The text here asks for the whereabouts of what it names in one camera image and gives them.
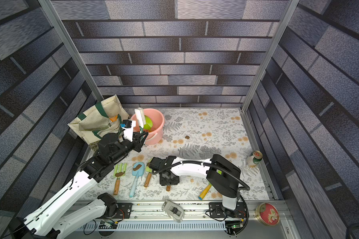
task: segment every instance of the orange object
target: orange object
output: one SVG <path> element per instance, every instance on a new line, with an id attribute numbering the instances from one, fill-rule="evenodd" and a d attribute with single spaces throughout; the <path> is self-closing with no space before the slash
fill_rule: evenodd
<path id="1" fill-rule="evenodd" d="M 120 178 L 117 178 L 117 180 L 115 181 L 113 195 L 118 195 L 118 189 L 119 188 L 120 188 Z"/>
<path id="2" fill-rule="evenodd" d="M 148 176 L 146 177 L 144 187 L 148 187 L 151 177 L 152 177 L 152 173 L 150 172 L 150 173 L 148 173 Z"/>
<path id="3" fill-rule="evenodd" d="M 110 119 L 110 121 L 115 122 L 115 121 L 117 120 L 117 117 L 118 117 L 118 115 L 117 115 L 117 116 L 110 117 L 109 119 Z"/>

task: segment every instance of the pink bucket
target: pink bucket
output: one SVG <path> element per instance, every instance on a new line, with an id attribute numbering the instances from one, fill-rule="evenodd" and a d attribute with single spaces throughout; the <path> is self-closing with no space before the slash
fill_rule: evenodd
<path id="1" fill-rule="evenodd" d="M 163 117 L 163 114 L 156 109 L 144 109 L 144 114 L 153 122 L 153 127 L 150 129 L 149 135 L 145 140 L 145 144 L 155 145 L 162 139 L 165 118 Z M 140 128 L 135 114 L 130 119 L 136 121 L 136 126 L 133 131 L 138 132 Z"/>

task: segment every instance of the bucket handle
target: bucket handle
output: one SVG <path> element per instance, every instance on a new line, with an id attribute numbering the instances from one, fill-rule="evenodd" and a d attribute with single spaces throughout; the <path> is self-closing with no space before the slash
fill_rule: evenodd
<path id="1" fill-rule="evenodd" d="M 154 139 L 154 137 L 156 137 L 157 135 L 158 135 L 158 133 L 155 133 L 155 134 L 153 135 L 153 137 L 151 137 L 151 138 L 148 139 L 148 140 L 145 140 L 145 142 L 151 141 L 151 140 Z"/>

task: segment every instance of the yellow handle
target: yellow handle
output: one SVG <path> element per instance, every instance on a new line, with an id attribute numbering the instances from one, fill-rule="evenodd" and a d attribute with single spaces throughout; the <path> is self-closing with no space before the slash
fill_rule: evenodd
<path id="1" fill-rule="evenodd" d="M 201 192 L 201 194 L 198 196 L 198 199 L 203 200 L 203 198 L 206 196 L 207 192 L 211 188 L 211 184 L 207 185 L 207 187 Z"/>
<path id="2" fill-rule="evenodd" d="M 120 178 L 117 178 L 117 180 L 115 181 L 115 186 L 114 186 L 114 192 L 113 195 L 117 195 L 118 194 L 118 189 L 120 187 Z"/>

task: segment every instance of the red tin lid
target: red tin lid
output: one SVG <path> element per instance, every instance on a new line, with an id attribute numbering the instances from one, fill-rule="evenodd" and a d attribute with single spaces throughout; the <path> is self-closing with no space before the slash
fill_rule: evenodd
<path id="1" fill-rule="evenodd" d="M 262 203 L 259 206 L 259 216 L 261 221 L 269 226 L 275 226 L 279 222 L 278 210 L 270 203 Z"/>

